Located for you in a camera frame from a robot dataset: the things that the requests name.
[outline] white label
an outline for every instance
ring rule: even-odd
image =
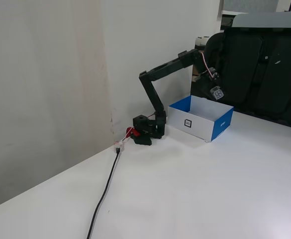
[[[213,95],[215,97],[215,99],[219,100],[220,98],[222,98],[224,96],[224,93],[221,89],[214,91]]]
[[[185,125],[186,127],[191,128],[191,127],[192,127],[192,121],[189,120],[189,119],[186,119],[184,125]]]

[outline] white table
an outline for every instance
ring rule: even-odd
[[[291,239],[291,128],[234,113],[212,143],[125,145],[93,239]],[[0,239],[85,239],[109,148],[0,205]]]

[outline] black robotic arm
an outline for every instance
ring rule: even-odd
[[[135,130],[132,131],[131,138],[136,144],[151,145],[151,138],[162,138],[165,134],[166,112],[164,111],[164,106],[152,82],[191,65],[195,65],[198,72],[202,72],[199,79],[202,92],[204,92],[208,98],[215,99],[213,91],[219,89],[216,83],[218,74],[213,71],[213,77],[211,77],[209,73],[207,73],[203,55],[197,49],[193,49],[189,52],[184,51],[178,55],[177,59],[158,66],[149,72],[142,72],[139,79],[155,109],[155,119],[148,119],[143,115],[133,119]]]

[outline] box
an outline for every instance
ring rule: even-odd
[[[233,110],[232,106],[188,96],[169,106],[168,124],[211,142],[230,126]]]

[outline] cable connector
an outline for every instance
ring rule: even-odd
[[[118,153],[118,152],[123,152],[124,151],[124,143],[123,141],[119,141],[117,143],[114,144],[113,146],[113,150],[115,153]]]

